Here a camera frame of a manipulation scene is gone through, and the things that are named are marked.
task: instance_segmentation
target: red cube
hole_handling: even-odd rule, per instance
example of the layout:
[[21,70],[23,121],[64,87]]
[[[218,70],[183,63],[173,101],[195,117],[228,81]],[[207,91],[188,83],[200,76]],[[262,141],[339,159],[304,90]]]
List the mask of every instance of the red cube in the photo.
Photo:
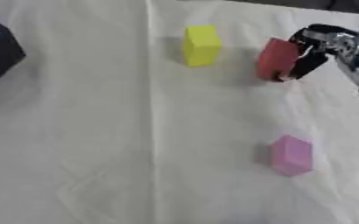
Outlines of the red cube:
[[287,74],[299,57],[298,47],[279,38],[271,38],[260,53],[257,62],[257,76],[274,80],[279,74]]

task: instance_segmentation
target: table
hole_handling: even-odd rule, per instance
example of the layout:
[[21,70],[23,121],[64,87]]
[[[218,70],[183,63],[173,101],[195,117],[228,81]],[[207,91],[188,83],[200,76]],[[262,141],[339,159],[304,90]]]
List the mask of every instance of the table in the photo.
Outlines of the table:
[[[265,83],[269,37],[359,15],[230,2],[0,0],[28,59],[0,80],[0,223],[359,223],[359,95],[328,63]],[[214,66],[181,64],[214,24]],[[314,143],[285,178],[265,145]]]

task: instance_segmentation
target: block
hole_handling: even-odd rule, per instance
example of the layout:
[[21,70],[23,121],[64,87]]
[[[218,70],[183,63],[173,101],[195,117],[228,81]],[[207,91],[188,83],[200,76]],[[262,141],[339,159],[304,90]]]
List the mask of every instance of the block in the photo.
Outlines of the block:
[[271,145],[271,168],[296,176],[313,169],[312,145],[294,136],[282,136]]
[[279,74],[287,74],[299,57],[298,47],[279,38],[271,38],[257,61],[257,76],[276,80]]
[[182,50],[188,66],[206,66],[214,63],[220,48],[221,41],[213,25],[191,25],[185,29]]

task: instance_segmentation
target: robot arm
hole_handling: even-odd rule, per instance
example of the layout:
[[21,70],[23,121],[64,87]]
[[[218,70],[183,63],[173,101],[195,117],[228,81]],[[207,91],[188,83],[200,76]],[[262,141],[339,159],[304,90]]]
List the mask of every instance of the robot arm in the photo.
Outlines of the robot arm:
[[278,74],[276,81],[300,79],[332,55],[339,68],[359,87],[359,31],[312,24],[297,31],[289,41],[298,46],[300,56],[291,71]]

